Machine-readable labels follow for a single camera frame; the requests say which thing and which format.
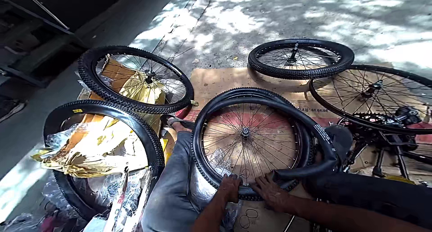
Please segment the sprocket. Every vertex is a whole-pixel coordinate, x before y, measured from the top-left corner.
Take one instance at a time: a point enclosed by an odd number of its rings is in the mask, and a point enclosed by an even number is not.
[[[397,125],[400,127],[400,123],[396,119],[379,113],[354,113],[353,116],[370,122],[384,125]],[[355,122],[349,121],[346,118],[340,119],[338,124],[347,127],[353,134],[354,139],[374,141],[379,138],[379,134],[374,128],[357,124]]]

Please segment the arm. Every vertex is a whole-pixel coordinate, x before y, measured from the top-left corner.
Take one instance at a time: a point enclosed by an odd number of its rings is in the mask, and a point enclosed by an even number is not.
[[[271,175],[258,177],[252,189],[276,212],[289,213],[335,231],[429,231],[414,224],[369,210],[317,202],[289,195],[273,182]]]
[[[240,182],[241,179],[237,179],[236,174],[231,174],[229,177],[224,174],[212,201],[193,224],[192,232],[219,232],[219,226],[225,214],[226,203],[239,202]]]

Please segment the concrete ground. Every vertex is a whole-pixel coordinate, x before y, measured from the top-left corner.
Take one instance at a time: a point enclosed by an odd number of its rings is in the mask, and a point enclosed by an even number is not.
[[[355,63],[391,63],[432,79],[431,1],[121,0],[78,35],[91,46],[132,45],[174,57],[188,76],[194,68],[245,67],[261,43],[308,37],[349,46]],[[41,141],[48,113],[78,96],[75,70],[71,65],[0,123],[0,219],[35,211],[42,202],[47,173],[27,153]]]

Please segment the hand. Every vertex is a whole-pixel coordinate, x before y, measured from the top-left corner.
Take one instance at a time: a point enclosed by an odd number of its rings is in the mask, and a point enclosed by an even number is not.
[[[229,176],[224,174],[216,194],[222,195],[228,202],[238,203],[240,183],[241,178],[237,179],[236,174],[230,174]]]
[[[284,204],[288,204],[289,194],[274,183],[272,173],[255,178],[255,182],[251,187],[266,204],[276,212],[284,212]]]

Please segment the gray pants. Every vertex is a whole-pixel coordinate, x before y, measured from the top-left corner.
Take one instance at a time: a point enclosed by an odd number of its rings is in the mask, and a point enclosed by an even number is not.
[[[186,197],[191,133],[180,131],[165,169],[144,209],[141,225],[144,232],[190,231],[198,217]]]

